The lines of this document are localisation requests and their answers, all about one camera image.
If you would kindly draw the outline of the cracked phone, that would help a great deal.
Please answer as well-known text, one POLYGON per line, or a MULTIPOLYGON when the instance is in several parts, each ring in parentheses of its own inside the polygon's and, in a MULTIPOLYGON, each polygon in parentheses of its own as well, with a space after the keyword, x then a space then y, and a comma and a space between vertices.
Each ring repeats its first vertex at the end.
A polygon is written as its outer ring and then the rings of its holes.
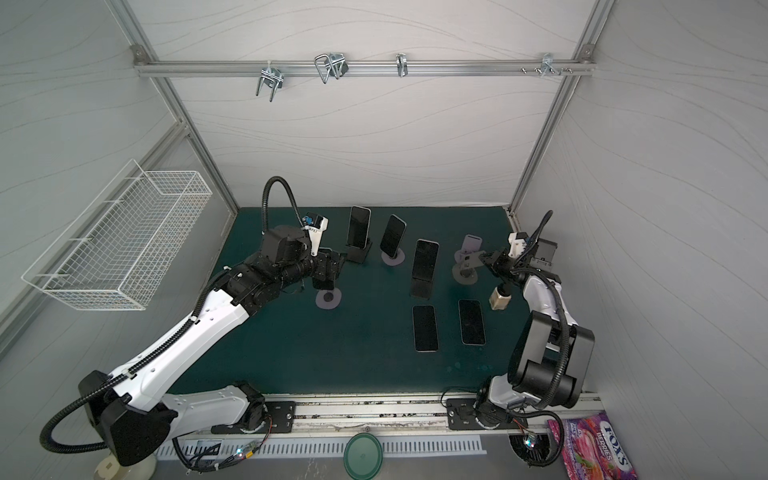
POLYGON ((430 305, 414 306, 412 320, 415 349, 418 352, 437 352, 439 337, 435 308, 430 305))

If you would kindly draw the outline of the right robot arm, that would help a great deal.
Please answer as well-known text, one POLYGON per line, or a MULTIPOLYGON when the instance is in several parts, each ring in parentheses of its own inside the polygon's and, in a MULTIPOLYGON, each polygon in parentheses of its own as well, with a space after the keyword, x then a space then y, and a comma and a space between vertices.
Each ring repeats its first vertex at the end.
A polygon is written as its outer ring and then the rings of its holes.
POLYGON ((500 280, 491 309, 505 309, 515 288, 529 308, 507 372, 487 380, 475 401, 477 422, 485 428, 521 418, 528 407, 572 408, 582 393, 595 336, 578 325, 565 306, 560 277, 544 267, 541 234, 552 215, 547 211, 532 234, 511 233, 507 248, 477 254, 477 263, 500 280))

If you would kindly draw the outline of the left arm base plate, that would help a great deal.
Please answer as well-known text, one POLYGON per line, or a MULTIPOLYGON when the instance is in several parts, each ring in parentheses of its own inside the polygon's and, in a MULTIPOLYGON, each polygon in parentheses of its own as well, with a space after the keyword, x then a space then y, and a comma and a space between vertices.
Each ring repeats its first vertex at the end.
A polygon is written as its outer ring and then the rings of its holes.
POLYGON ((295 407, 292 401, 261 401, 250 405, 234 424, 215 425, 210 431, 219 435, 290 433, 295 407))

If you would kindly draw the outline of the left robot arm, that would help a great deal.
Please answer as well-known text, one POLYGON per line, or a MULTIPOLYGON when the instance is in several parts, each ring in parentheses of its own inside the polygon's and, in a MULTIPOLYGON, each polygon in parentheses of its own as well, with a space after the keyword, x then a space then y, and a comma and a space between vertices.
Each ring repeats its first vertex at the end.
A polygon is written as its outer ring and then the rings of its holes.
POLYGON ((262 395, 246 382, 218 390, 174 396, 169 390, 204 353, 285 290, 309 279, 331 291, 343 254, 321 245, 326 217, 298 214, 297 225, 269 225, 274 185, 293 191, 281 176, 262 192, 260 248, 244 261, 213 276, 192 311, 151 346, 109 373, 95 370, 78 386, 80 396, 54 414, 39 434, 54 454, 107 449, 128 467, 152 456, 165 442, 213 426, 258 429, 265 420, 262 395))

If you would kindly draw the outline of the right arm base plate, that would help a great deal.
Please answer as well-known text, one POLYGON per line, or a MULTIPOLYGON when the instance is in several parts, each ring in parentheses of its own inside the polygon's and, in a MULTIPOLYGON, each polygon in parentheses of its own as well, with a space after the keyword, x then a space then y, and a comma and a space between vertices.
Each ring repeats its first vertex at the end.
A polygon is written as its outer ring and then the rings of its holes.
POLYGON ((514 430, 527 427, 527 421, 521 425, 502 408, 475 398, 450 398, 445 401, 448 428, 454 431, 464 430, 514 430))

